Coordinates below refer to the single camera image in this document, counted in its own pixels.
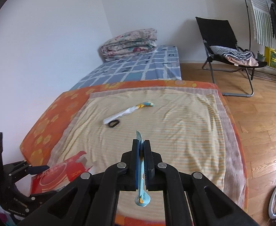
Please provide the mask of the red tissue box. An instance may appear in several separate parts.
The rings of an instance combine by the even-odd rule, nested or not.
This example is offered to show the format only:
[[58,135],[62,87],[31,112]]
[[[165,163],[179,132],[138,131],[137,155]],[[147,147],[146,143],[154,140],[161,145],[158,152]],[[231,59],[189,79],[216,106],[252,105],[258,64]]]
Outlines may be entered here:
[[82,173],[94,174],[97,163],[88,159],[84,151],[32,177],[31,194],[59,191]]

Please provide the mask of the teal small wrapper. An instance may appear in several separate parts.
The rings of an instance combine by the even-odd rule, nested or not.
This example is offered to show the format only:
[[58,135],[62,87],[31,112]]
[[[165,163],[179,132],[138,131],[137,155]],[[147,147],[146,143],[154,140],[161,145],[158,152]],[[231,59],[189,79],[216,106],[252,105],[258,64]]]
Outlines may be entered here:
[[137,190],[137,197],[135,198],[135,204],[140,207],[145,207],[150,203],[151,197],[144,190],[145,176],[144,176],[143,139],[139,131],[136,131],[136,138],[139,142],[139,162],[138,162],[138,180],[137,180],[138,190]]

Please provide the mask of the orange floral mattress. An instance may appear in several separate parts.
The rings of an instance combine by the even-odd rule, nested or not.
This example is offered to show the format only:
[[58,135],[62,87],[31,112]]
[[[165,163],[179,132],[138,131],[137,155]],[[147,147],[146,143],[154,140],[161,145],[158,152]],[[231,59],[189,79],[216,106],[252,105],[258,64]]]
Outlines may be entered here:
[[[96,85],[92,87],[80,88],[62,93],[52,103],[43,115],[38,119],[36,124],[25,136],[20,145],[20,151],[25,159],[32,165],[48,165],[51,156],[51,151],[61,139],[63,132],[67,129],[69,124],[74,120],[75,115],[79,112],[80,108],[89,100],[94,93],[107,93],[112,90],[137,90],[139,88],[150,87],[164,87],[164,88],[193,88],[193,89],[214,89],[217,90],[224,107],[227,112],[231,123],[233,124],[236,138],[238,139],[239,151],[243,163],[243,171],[245,172],[245,160],[243,156],[242,145],[239,135],[231,116],[231,113],[224,101],[218,87],[215,84],[207,82],[193,82],[182,80],[153,80],[153,81],[132,81],[132,82],[118,82],[112,84]],[[245,204],[244,207],[238,206],[232,199],[231,201],[236,204],[240,209],[244,210],[247,205],[248,185],[246,180],[245,191]]]

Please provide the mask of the white long wrapper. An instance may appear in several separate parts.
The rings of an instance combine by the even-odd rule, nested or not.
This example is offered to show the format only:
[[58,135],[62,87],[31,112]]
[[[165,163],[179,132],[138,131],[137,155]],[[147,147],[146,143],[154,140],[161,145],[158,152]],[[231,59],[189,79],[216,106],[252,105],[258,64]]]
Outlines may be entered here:
[[141,108],[144,108],[144,107],[153,107],[153,106],[154,106],[154,104],[152,102],[143,102],[141,104],[129,107],[126,110],[123,110],[119,113],[111,115],[110,117],[107,117],[106,119],[103,120],[103,124],[108,125],[112,121],[116,121],[116,120],[118,120],[118,118],[120,118],[122,116],[125,116],[125,115],[128,115],[128,114],[131,114],[131,113],[133,113],[134,111],[136,111],[138,109],[141,109]]

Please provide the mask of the yellow striped towel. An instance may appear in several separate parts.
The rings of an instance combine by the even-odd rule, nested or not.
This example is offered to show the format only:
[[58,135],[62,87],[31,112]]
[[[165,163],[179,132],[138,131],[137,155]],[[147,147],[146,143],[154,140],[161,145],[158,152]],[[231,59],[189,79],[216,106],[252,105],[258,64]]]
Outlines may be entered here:
[[[108,125],[103,120],[152,102]],[[200,171],[244,207],[246,178],[233,124],[214,89],[150,87],[94,93],[51,151],[50,166],[80,151],[101,173],[132,147],[139,131],[163,161],[182,173]]]

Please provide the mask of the blue plaid mattress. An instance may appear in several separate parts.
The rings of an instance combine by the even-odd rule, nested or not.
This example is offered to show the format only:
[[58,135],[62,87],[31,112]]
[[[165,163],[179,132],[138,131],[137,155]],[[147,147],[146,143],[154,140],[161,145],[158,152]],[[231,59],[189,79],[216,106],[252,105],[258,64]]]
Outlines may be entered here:
[[154,52],[105,62],[92,70],[72,90],[128,81],[181,80],[176,46],[159,46]]

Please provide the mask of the folded floral quilt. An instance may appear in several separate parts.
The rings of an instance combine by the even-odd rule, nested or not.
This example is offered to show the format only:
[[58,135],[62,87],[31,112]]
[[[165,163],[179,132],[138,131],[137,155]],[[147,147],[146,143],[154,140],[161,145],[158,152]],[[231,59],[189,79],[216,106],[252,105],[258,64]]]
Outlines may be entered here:
[[148,54],[157,48],[157,30],[140,29],[109,39],[100,47],[106,61]]

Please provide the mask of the striped clothes on chair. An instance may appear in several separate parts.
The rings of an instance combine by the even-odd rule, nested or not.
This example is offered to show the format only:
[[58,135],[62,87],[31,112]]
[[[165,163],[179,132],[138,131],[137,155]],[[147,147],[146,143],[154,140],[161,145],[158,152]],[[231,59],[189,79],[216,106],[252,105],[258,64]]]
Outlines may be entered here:
[[222,47],[218,45],[210,46],[214,55],[219,55],[222,58],[233,63],[235,66],[258,66],[258,61],[254,58],[254,54],[250,50],[240,52],[237,49]]

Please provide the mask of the yellow box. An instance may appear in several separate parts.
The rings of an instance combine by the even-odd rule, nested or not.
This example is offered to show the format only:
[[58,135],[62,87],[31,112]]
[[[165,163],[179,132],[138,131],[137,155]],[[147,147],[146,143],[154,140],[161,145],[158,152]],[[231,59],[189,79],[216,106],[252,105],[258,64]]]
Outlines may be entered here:
[[273,48],[265,47],[264,57],[267,65],[271,68],[276,69],[276,51]]

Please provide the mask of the striped hanging towel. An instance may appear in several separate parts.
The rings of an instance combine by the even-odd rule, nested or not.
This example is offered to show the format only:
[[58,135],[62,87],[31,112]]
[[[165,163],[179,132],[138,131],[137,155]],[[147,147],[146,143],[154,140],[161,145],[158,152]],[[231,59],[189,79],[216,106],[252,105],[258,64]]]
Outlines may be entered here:
[[251,6],[254,39],[259,45],[272,47],[272,22],[267,0],[247,0]]

